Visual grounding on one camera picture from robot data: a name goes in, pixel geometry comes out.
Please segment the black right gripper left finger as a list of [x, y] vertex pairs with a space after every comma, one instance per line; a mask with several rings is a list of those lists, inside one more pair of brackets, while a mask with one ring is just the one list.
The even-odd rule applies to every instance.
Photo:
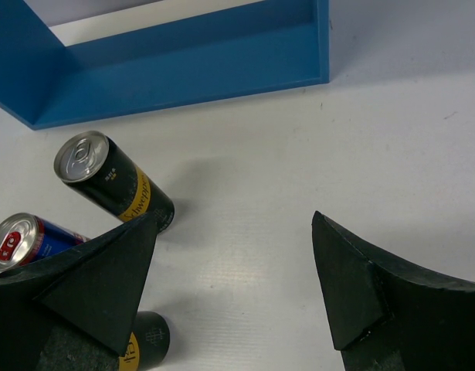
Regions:
[[145, 213], [0, 273], [0, 370], [118, 370], [157, 235]]

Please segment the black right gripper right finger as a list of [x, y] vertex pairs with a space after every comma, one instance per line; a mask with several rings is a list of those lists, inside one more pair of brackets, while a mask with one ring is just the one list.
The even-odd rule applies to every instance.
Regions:
[[317, 275], [347, 370], [475, 370], [475, 282], [431, 271], [312, 219]]

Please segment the black yellow tonic can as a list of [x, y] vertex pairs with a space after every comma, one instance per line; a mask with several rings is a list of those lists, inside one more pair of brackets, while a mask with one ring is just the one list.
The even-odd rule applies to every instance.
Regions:
[[99, 131], [85, 131], [65, 142], [53, 168], [62, 183], [124, 223], [153, 212], [162, 232], [174, 219], [171, 199]]
[[170, 346], [165, 319], [154, 311], [139, 311], [134, 320], [127, 350], [119, 358], [118, 370], [152, 370], [162, 364]]

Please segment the blue silver energy can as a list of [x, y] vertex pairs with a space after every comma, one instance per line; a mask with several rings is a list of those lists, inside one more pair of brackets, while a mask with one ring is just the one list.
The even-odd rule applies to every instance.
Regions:
[[89, 241], [30, 213], [16, 213], [0, 223], [0, 271], [25, 266]]

